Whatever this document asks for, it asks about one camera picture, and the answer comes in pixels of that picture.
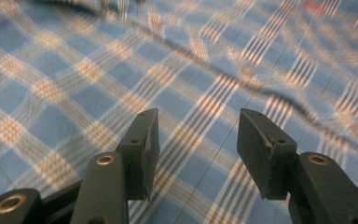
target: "brass grommet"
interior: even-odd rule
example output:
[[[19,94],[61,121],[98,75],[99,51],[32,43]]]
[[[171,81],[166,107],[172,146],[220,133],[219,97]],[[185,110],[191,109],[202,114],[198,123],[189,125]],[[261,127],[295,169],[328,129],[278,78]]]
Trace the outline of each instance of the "brass grommet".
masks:
[[[16,210],[26,202],[27,196],[24,194],[11,195],[0,202],[0,214]]]
[[[98,165],[107,165],[112,163],[115,160],[115,157],[107,155],[107,156],[101,156],[100,158],[98,158],[97,160],[97,164]]]
[[[320,155],[310,155],[308,159],[318,165],[327,165],[328,159]]]

